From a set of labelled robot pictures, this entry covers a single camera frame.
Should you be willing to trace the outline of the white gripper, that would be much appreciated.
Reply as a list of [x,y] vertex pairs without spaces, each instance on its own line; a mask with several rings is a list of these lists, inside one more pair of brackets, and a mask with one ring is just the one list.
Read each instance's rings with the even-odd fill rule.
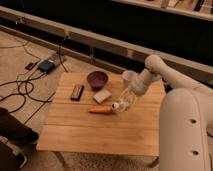
[[136,96],[144,95],[152,83],[152,76],[148,74],[138,75],[130,84],[131,91]]

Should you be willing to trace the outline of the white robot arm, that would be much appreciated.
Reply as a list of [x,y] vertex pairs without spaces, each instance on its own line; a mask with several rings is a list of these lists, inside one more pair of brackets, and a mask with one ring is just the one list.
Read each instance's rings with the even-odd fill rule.
[[207,138],[207,126],[213,121],[213,89],[150,55],[132,82],[132,91],[144,95],[158,76],[172,87],[160,106],[159,171],[213,171]]

